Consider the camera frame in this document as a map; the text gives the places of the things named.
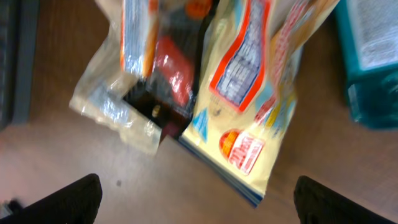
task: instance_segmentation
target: nutrition label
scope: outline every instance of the nutrition label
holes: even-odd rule
[[[264,11],[265,0],[250,2],[250,16],[244,39],[239,49],[228,62],[220,77],[216,92],[233,105],[239,107],[247,98],[259,76],[264,60]]]

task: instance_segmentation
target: brown surface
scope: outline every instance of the brown surface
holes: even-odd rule
[[[0,133],[0,200],[30,204],[95,172],[104,191],[97,223],[299,223],[293,189],[308,175],[398,222],[397,132],[350,120],[333,19],[306,45],[297,110],[257,209],[172,141],[151,158],[68,108],[107,31],[93,1],[41,2],[31,122]]]

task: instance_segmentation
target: teal container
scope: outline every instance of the teal container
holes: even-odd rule
[[[335,14],[353,119],[398,127],[398,1],[341,0]]]

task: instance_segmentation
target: yellow snack package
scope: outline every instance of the yellow snack package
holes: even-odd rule
[[[338,0],[298,0],[271,37],[278,0],[221,0],[181,142],[254,205],[264,198],[294,113],[301,46]]]

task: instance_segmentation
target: blue triangle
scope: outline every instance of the blue triangle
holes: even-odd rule
[[[205,142],[207,142],[207,121],[207,109],[204,109],[193,119],[193,127]]]

